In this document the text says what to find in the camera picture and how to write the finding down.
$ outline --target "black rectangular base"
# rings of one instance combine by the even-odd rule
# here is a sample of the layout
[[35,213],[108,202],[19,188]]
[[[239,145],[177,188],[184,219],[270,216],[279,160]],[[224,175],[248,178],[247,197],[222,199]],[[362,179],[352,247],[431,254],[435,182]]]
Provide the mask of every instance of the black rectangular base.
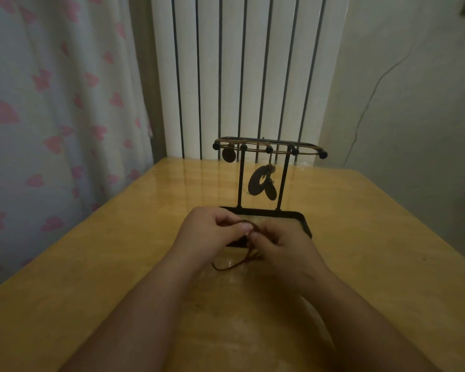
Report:
[[[283,210],[267,210],[267,209],[252,209],[248,207],[231,207],[231,206],[221,206],[222,208],[229,210],[232,213],[238,215],[253,215],[259,217],[273,217],[273,218],[290,218],[296,219],[301,223],[303,227],[303,231],[312,238],[312,233],[310,232],[310,228],[306,223],[306,219],[302,213],[297,211],[283,211]],[[229,246],[239,246],[246,248],[246,238],[243,237],[236,242],[229,244]]]

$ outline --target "person's left hand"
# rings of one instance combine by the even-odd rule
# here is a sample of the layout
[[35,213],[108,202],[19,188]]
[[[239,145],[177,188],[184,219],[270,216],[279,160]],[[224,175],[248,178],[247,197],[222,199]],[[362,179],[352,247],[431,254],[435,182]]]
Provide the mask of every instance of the person's left hand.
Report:
[[221,207],[195,207],[182,222],[169,253],[196,270],[212,263],[229,243],[248,234],[252,225]]

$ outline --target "necklace holder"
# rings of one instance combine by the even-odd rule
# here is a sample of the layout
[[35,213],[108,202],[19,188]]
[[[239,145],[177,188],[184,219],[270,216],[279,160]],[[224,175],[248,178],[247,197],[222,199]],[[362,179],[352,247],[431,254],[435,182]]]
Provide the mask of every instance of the necklace holder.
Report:
[[[270,154],[272,157],[272,154],[274,152],[274,149],[272,147],[273,145],[277,145],[277,148],[275,151],[276,160],[277,160],[277,155],[285,155],[283,175],[281,178],[281,185],[279,187],[279,194],[277,196],[277,207],[275,210],[253,209],[253,208],[242,207],[241,199],[242,199],[242,191],[243,191],[243,173],[244,173],[245,153],[247,151],[250,151],[250,152],[256,153],[257,156],[259,153],[265,153],[265,154]],[[280,150],[280,147],[282,146],[285,146],[286,149]],[[320,159],[325,159],[327,158],[327,152],[325,152],[324,149],[311,143],[268,140],[265,138],[260,139],[260,138],[242,138],[242,137],[221,137],[215,140],[212,147],[214,150],[220,150],[220,149],[223,150],[222,156],[226,162],[234,162],[234,160],[236,160],[236,157],[238,157],[241,152],[241,157],[239,159],[239,183],[238,183],[238,192],[237,192],[237,205],[235,207],[222,206],[224,209],[227,209],[230,212],[233,212],[238,215],[296,219],[300,222],[305,233],[308,236],[312,237],[312,233],[310,232],[310,228],[308,227],[306,223],[306,219],[304,215],[297,211],[281,210],[281,203],[283,200],[284,185],[286,181],[286,174],[288,173],[288,166],[290,163],[291,155],[292,156],[318,155]],[[270,195],[270,193],[267,193],[267,196],[270,199],[274,198],[274,196]],[[236,246],[245,246],[245,243],[240,243]]]

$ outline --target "leather cord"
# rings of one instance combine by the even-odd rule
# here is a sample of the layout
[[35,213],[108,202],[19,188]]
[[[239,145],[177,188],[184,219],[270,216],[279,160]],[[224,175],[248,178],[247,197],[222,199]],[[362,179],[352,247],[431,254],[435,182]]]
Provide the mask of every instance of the leather cord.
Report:
[[[256,224],[254,224],[253,222],[247,221],[246,219],[242,220],[241,222],[249,223],[250,225],[253,226],[252,231],[260,232],[260,229],[258,228],[258,226]],[[237,262],[234,265],[228,266],[228,267],[226,267],[224,269],[219,269],[219,268],[217,268],[217,266],[215,266],[215,263],[212,262],[212,267],[217,271],[225,271],[225,270],[234,269],[235,267],[240,266],[240,265],[245,264],[245,263],[248,263],[250,261],[262,260],[263,258],[260,255],[260,253],[254,252],[254,254],[251,254],[253,252],[253,250],[254,250],[253,246],[248,247],[248,252],[246,253],[246,256],[240,262]]]

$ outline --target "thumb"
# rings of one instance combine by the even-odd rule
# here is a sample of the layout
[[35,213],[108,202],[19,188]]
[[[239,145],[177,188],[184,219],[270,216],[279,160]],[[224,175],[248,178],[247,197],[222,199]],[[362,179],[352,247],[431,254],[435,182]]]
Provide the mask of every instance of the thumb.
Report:
[[257,248],[260,254],[266,258],[272,256],[278,248],[260,232],[250,232],[248,234],[248,240],[250,240],[250,242],[255,248]]
[[248,222],[239,222],[232,226],[220,228],[224,243],[229,244],[248,234],[253,226]]

